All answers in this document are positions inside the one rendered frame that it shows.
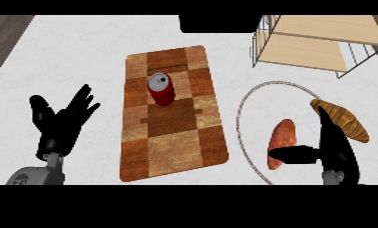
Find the brown croissant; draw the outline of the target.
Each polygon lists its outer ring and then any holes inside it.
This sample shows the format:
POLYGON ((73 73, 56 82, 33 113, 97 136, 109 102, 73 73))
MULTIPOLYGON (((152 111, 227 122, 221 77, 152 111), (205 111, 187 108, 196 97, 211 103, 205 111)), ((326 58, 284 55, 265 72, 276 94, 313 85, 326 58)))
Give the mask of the brown croissant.
POLYGON ((310 106, 315 113, 318 113, 318 108, 323 108, 330 117, 332 122, 339 126, 345 136, 349 139, 361 143, 369 142, 367 131, 361 123, 358 122, 354 114, 344 107, 318 99, 313 99, 310 101, 310 106))

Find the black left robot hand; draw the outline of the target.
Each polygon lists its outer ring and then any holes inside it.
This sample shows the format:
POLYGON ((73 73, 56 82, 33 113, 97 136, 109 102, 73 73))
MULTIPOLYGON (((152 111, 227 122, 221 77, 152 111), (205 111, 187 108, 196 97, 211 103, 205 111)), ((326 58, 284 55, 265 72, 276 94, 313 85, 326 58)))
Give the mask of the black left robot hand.
POLYGON ((98 103, 90 105, 93 100, 90 92, 91 88, 84 84, 67 106, 59 112, 53 111, 39 95, 29 97, 32 123, 41 133, 35 153, 39 160, 45 160, 45 156, 51 153, 57 153, 62 157, 70 153, 81 127, 100 107, 98 103))

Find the white round placemat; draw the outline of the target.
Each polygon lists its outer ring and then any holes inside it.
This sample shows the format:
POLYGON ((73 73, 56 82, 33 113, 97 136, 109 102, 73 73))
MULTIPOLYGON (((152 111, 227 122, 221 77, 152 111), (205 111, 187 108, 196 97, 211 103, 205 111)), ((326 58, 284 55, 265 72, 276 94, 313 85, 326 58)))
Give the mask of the white round placemat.
POLYGON ((295 144, 318 146, 320 123, 310 101, 320 99, 307 87, 286 81, 255 85, 242 97, 236 111, 236 138, 251 173, 264 185, 320 185, 321 165, 280 164, 270 170, 267 148, 277 124, 293 122, 295 144))

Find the dark wooden panel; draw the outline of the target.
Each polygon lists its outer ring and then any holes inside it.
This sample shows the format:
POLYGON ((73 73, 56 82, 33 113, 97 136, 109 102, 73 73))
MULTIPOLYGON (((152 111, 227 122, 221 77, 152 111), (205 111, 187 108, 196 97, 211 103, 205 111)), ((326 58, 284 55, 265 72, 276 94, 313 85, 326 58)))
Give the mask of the dark wooden panel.
POLYGON ((33 19, 32 15, 0 15, 0 66, 33 19))

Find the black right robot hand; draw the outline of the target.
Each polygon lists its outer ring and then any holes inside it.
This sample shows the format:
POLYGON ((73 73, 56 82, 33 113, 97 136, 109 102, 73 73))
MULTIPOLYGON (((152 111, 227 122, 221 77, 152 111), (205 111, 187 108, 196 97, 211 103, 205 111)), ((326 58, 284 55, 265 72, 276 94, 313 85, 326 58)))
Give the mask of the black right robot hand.
POLYGON ((346 136, 339 126, 332 122, 323 108, 318 108, 318 114, 318 147, 313 148, 298 145, 274 148, 268 151, 268 156, 280 160, 284 164, 314 164, 320 160, 323 171, 333 170, 344 172, 344 180, 338 185, 357 185, 360 171, 346 136))

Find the red can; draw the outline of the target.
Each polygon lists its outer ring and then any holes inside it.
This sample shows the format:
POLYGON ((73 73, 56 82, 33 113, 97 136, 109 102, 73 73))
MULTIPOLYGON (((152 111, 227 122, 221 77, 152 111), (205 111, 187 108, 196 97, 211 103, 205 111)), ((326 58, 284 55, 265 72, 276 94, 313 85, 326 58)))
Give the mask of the red can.
POLYGON ((174 101, 174 88, 169 76, 157 72, 150 75, 147 80, 147 90, 155 103, 159 106, 168 106, 174 101))

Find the brown checkered cutting board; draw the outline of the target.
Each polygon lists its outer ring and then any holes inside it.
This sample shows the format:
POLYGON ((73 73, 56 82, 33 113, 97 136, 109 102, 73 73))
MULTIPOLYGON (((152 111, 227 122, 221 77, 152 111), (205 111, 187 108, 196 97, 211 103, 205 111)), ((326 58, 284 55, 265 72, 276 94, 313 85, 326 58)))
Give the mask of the brown checkered cutting board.
POLYGON ((119 179, 129 182, 225 163, 228 153, 205 48, 131 54, 125 59, 119 179), (159 106, 147 80, 162 72, 174 101, 159 106))

